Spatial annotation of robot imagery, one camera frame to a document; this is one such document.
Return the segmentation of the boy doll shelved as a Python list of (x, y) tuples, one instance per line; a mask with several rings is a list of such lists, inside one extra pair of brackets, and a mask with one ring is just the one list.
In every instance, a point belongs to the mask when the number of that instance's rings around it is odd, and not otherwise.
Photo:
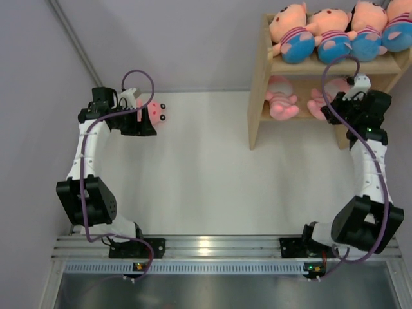
[(308, 18), (306, 29), (315, 37), (318, 58), (325, 64), (334, 59), (349, 55), (351, 43), (357, 32), (347, 30), (352, 13), (341, 9), (326, 8)]
[(315, 49), (315, 37), (306, 28), (305, 2), (290, 4), (281, 9), (269, 24), (273, 57), (286, 63), (298, 64)]

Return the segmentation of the boy doll back corner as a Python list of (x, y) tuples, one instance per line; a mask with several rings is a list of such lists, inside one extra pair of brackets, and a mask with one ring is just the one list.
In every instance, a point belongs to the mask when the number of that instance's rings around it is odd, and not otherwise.
[(387, 48), (382, 44), (382, 32), (388, 16), (380, 5), (373, 1), (357, 1), (352, 10), (349, 29), (357, 32), (351, 42), (351, 54), (361, 62), (369, 62), (384, 55)]

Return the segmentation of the boy doll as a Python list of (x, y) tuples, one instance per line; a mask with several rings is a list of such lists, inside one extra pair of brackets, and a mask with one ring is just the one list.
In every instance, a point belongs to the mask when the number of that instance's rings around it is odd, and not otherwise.
[(386, 10), (388, 23), (382, 33), (382, 45), (389, 52), (411, 47), (411, 0), (393, 0)]

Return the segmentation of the pink striped plush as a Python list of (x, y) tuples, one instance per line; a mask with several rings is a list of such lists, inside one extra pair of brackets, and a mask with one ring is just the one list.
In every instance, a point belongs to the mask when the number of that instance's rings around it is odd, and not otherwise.
[[(330, 102), (333, 101), (338, 92), (346, 93), (350, 88), (351, 86), (344, 77), (332, 79), (324, 85), (326, 96)], [(326, 120), (325, 115), (321, 111), (321, 108), (326, 105), (322, 91), (313, 88), (310, 97), (311, 99), (307, 102), (309, 112), (318, 120)]]
[(269, 103), (270, 116), (279, 121), (299, 114), (297, 95), (292, 83), (284, 76), (272, 75), (268, 80), (265, 100)]
[[(136, 107), (140, 107), (143, 104), (142, 100), (138, 98), (136, 100)], [(157, 101), (151, 101), (147, 107), (149, 113), (149, 119), (153, 126), (166, 121), (166, 114), (165, 109), (166, 105), (163, 103), (159, 103)], [(142, 110), (138, 111), (137, 113), (137, 120), (138, 122), (142, 119)]]

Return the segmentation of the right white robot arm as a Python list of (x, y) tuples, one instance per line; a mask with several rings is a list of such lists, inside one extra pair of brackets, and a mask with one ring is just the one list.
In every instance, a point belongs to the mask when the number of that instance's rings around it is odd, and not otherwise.
[(380, 254), (404, 220), (404, 210), (394, 206), (386, 184), (388, 134), (381, 125), (391, 96), (377, 90), (356, 91), (352, 98), (345, 95), (339, 92), (321, 111), (332, 125), (350, 125), (346, 138), (355, 169), (355, 195), (331, 223), (304, 226), (300, 246), (309, 256), (336, 244)]

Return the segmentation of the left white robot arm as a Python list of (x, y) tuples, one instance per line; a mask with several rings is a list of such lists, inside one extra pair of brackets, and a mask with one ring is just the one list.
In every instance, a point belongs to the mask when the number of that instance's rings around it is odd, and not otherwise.
[(117, 200), (104, 183), (101, 156), (110, 134), (155, 136), (150, 103), (141, 103), (140, 90), (92, 89), (92, 100), (78, 115), (79, 139), (71, 169), (56, 184), (57, 196), (73, 225), (80, 225), (89, 242), (112, 238), (123, 243), (131, 257), (141, 256), (147, 242), (137, 223), (120, 217)]

